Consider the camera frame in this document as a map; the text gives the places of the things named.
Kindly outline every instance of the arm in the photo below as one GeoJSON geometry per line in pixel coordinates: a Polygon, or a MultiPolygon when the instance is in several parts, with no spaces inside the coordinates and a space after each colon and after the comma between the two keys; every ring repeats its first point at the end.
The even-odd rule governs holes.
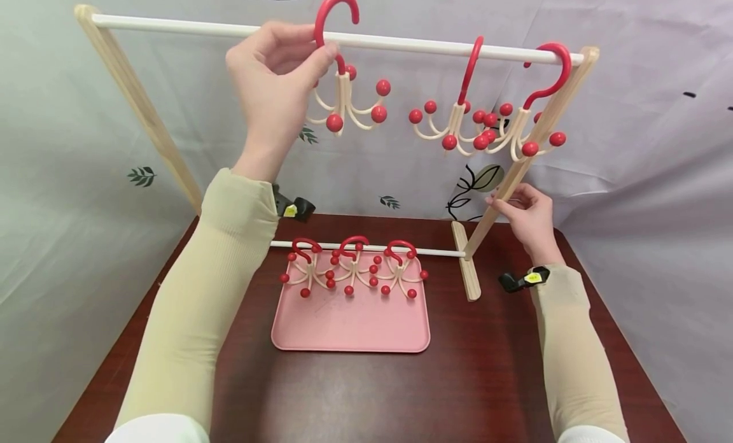
{"type": "Polygon", "coordinates": [[[521,183],[510,201],[488,201],[510,220],[532,263],[550,269],[548,282],[533,288],[531,294],[555,439],[573,441],[570,433],[576,438],[587,435],[582,433],[585,429],[579,429],[587,425],[628,442],[616,382],[590,320],[583,280],[578,271],[565,265],[555,241],[552,200],[521,183]]]}
{"type": "Polygon", "coordinates": [[[246,144],[209,185],[196,232],[160,286],[115,428],[151,414],[211,426],[216,359],[277,227],[271,182],[337,54],[312,40],[312,25],[268,23],[227,53],[246,144]]]}
{"type": "Polygon", "coordinates": [[[216,358],[275,236],[269,183],[222,169],[201,220],[155,297],[115,428],[148,414],[211,424],[216,358]]]}

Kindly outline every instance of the wooden rack leg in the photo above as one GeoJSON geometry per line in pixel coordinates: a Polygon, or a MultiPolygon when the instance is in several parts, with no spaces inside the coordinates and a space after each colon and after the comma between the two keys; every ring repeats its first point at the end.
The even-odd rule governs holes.
{"type": "MultiPolygon", "coordinates": [[[[468,242],[466,228],[457,221],[451,222],[450,227],[453,228],[456,250],[463,250],[468,242]]],[[[469,302],[477,301],[481,297],[481,287],[478,285],[478,275],[476,274],[476,266],[473,264],[473,258],[468,260],[459,258],[458,263],[460,264],[460,273],[463,275],[463,285],[466,287],[466,297],[469,302]]]]}
{"type": "Polygon", "coordinates": [[[117,87],[129,102],[145,133],[148,134],[155,149],[163,158],[165,166],[173,173],[173,177],[183,189],[193,209],[201,214],[202,197],[199,185],[183,162],[178,148],[168,130],[165,129],[163,120],[160,119],[158,111],[155,110],[148,93],[145,92],[130,61],[127,60],[125,52],[120,48],[120,44],[117,43],[109,29],[98,28],[92,21],[92,15],[95,13],[99,11],[91,5],[79,4],[74,8],[74,17],[99,53],[112,78],[115,79],[117,87]]]}
{"type": "MultiPolygon", "coordinates": [[[[545,140],[548,139],[550,131],[555,128],[560,117],[564,114],[565,109],[568,108],[570,101],[572,101],[575,94],[578,93],[580,85],[585,81],[585,77],[588,77],[588,74],[592,70],[600,54],[597,47],[584,47],[580,53],[583,53],[584,56],[583,63],[573,68],[573,71],[570,73],[570,77],[563,88],[556,92],[550,99],[547,107],[542,111],[540,121],[537,122],[530,132],[529,140],[527,140],[528,142],[538,143],[541,146],[545,140]]],[[[527,170],[529,170],[532,160],[534,160],[534,158],[527,158],[522,162],[512,164],[512,167],[508,170],[505,179],[496,193],[496,198],[506,201],[512,196],[515,188],[517,188],[517,185],[519,185],[522,178],[524,178],[527,173],[527,170]]],[[[481,289],[478,287],[476,269],[473,267],[473,254],[476,253],[478,246],[481,245],[481,242],[488,234],[489,229],[491,229],[491,226],[496,222],[498,215],[499,214],[495,209],[491,206],[488,207],[486,212],[484,212],[483,217],[478,222],[476,230],[473,231],[468,242],[464,243],[466,246],[464,246],[463,249],[459,246],[458,249],[466,252],[466,256],[460,260],[463,282],[466,285],[466,294],[468,295],[469,302],[475,301],[475,299],[478,298],[476,295],[481,295],[481,289]]],[[[460,225],[460,227],[460,230],[463,231],[463,237],[466,237],[466,231],[463,229],[462,225],[460,225]]],[[[457,228],[455,226],[453,227],[453,235],[455,237],[456,244],[458,245],[460,238],[459,232],[457,233],[457,228]]]]}

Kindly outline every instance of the yellow label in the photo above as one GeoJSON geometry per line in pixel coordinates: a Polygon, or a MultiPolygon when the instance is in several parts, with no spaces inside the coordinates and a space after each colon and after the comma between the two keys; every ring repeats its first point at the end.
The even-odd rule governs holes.
{"type": "Polygon", "coordinates": [[[542,282],[542,276],[540,273],[530,273],[524,276],[524,280],[530,284],[539,284],[542,282]]]}
{"type": "Polygon", "coordinates": [[[298,214],[298,208],[295,207],[294,204],[291,204],[290,206],[285,208],[285,213],[283,213],[283,217],[295,217],[298,214]]]}

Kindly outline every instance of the white horizontal bar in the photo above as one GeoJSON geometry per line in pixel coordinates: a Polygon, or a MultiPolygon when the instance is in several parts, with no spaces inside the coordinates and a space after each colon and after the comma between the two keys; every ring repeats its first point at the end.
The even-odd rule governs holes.
{"type": "MultiPolygon", "coordinates": [[[[218,35],[232,38],[246,38],[260,28],[259,26],[243,26],[239,24],[184,22],[184,20],[120,17],[119,15],[101,14],[92,15],[92,21],[100,28],[174,32],[192,35],[218,35]]],[[[467,57],[473,50],[472,43],[388,38],[379,35],[346,34],[343,32],[325,32],[324,37],[327,41],[336,42],[344,47],[374,48],[377,50],[395,50],[397,52],[434,53],[467,57]]],[[[479,57],[491,58],[493,60],[561,64],[560,58],[555,53],[531,48],[484,45],[481,48],[479,57]]],[[[579,66],[583,62],[583,55],[572,53],[570,59],[573,61],[573,66],[579,66]]]]}
{"type": "MultiPolygon", "coordinates": [[[[339,243],[318,243],[319,246],[323,247],[323,250],[334,250],[341,247],[341,244],[339,243]]],[[[270,247],[293,247],[293,242],[291,241],[270,241],[270,247]]],[[[300,249],[310,249],[310,244],[307,243],[300,243],[300,249]]],[[[365,245],[365,251],[367,252],[381,252],[384,251],[387,248],[387,246],[367,246],[365,245]]],[[[355,244],[347,244],[346,247],[344,247],[346,250],[356,250],[355,244]]],[[[402,254],[409,251],[407,247],[392,247],[392,250],[395,252],[400,252],[402,254]]],[[[457,251],[457,250],[440,250],[440,249],[415,249],[417,250],[417,255],[438,255],[440,257],[465,257],[466,252],[463,251],[457,251]]]]}

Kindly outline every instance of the red hook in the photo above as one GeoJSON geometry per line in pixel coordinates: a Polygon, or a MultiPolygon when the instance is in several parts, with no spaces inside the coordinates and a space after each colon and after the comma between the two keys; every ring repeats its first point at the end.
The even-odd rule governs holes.
{"type": "MultiPolygon", "coordinates": [[[[568,81],[568,77],[570,77],[570,69],[573,68],[573,63],[570,61],[570,52],[568,51],[568,47],[565,47],[561,43],[556,42],[548,42],[544,43],[541,46],[537,47],[537,50],[546,50],[548,52],[554,52],[557,56],[560,57],[560,60],[562,60],[562,72],[560,72],[560,78],[555,82],[555,85],[549,87],[546,90],[537,90],[534,93],[532,93],[530,96],[527,96],[527,100],[524,101],[524,107],[522,109],[529,110],[532,106],[532,102],[534,102],[535,99],[540,99],[541,97],[548,97],[549,95],[553,95],[555,92],[560,90],[563,85],[565,85],[565,82],[568,81]]],[[[532,63],[525,62],[524,67],[532,66],[532,63]]]]}
{"type": "Polygon", "coordinates": [[[471,77],[473,77],[473,68],[476,67],[476,61],[478,61],[478,54],[481,53],[481,46],[484,44],[484,37],[479,35],[476,38],[476,42],[473,43],[473,51],[471,57],[468,58],[468,66],[466,67],[466,73],[463,75],[463,85],[460,87],[460,94],[458,95],[458,105],[462,106],[466,102],[466,93],[468,92],[468,85],[471,84],[471,77]]]}
{"type": "Polygon", "coordinates": [[[315,254],[318,254],[320,253],[320,251],[323,251],[323,248],[321,248],[321,246],[319,246],[316,241],[313,241],[312,239],[308,239],[307,237],[296,237],[293,240],[293,251],[295,251],[296,254],[304,258],[305,261],[307,261],[309,265],[312,263],[311,258],[304,251],[300,250],[300,247],[298,247],[298,243],[310,244],[311,249],[313,250],[315,254]]]}
{"type": "MultiPolygon", "coordinates": [[[[334,5],[338,3],[347,3],[351,7],[351,22],[353,24],[359,23],[359,6],[356,4],[356,0],[323,0],[318,14],[316,15],[316,28],[314,31],[314,38],[316,39],[316,46],[323,47],[325,42],[323,41],[323,27],[325,26],[325,18],[328,17],[328,13],[334,5]]],[[[336,63],[339,67],[339,75],[346,73],[346,63],[344,63],[344,57],[341,53],[336,55],[336,63]]]]}
{"type": "MultiPolygon", "coordinates": [[[[344,255],[345,257],[350,258],[352,261],[356,261],[356,254],[346,250],[347,244],[351,244],[355,241],[358,243],[361,243],[362,244],[361,247],[363,247],[363,244],[366,244],[368,246],[368,239],[366,236],[350,236],[350,237],[347,237],[347,239],[343,240],[343,242],[341,243],[341,246],[339,246],[337,250],[334,250],[332,252],[332,255],[334,257],[337,257],[339,255],[344,255]]],[[[356,250],[361,251],[361,247],[359,246],[359,244],[357,244],[356,250]]]]}
{"type": "Polygon", "coordinates": [[[384,254],[387,257],[394,258],[397,260],[397,265],[402,266],[402,259],[399,255],[395,254],[394,251],[392,251],[392,246],[404,246],[409,249],[407,255],[409,259],[413,259],[417,256],[417,250],[415,249],[415,246],[408,243],[408,241],[402,241],[401,239],[395,239],[394,241],[390,241],[389,244],[387,244],[387,248],[384,250],[384,254]]]}

